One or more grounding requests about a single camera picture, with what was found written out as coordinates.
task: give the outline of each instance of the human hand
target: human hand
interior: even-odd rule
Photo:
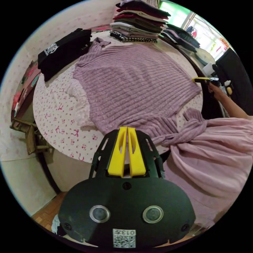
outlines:
[[[217,100],[221,100],[222,97],[225,95],[223,93],[223,91],[221,90],[220,87],[217,87],[215,85],[213,85],[211,82],[209,82],[208,84],[208,91],[210,93],[214,93],[214,97],[217,99]]]

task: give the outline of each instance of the wooden chair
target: wooden chair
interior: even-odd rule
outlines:
[[[11,129],[25,133],[27,153],[45,152],[53,148],[41,135],[37,125],[28,121],[14,118],[10,126]]]

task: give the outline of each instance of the pink clothing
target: pink clothing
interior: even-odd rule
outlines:
[[[192,141],[171,146],[164,163],[166,179],[189,196],[196,222],[212,226],[234,203],[253,164],[253,122],[207,120],[206,130]]]

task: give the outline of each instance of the qr code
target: qr code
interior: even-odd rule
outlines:
[[[113,230],[113,247],[115,248],[135,248],[135,230]]]

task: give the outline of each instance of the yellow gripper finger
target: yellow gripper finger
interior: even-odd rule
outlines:
[[[193,82],[198,82],[199,81],[198,79],[209,80],[210,78],[208,78],[208,77],[195,77],[192,80],[193,80]]]
[[[135,128],[128,127],[130,175],[144,176],[146,173],[145,164],[140,151]]]
[[[126,154],[126,142],[127,142],[127,127],[126,126],[120,127],[108,168],[108,174],[111,176],[123,177],[125,154]]]

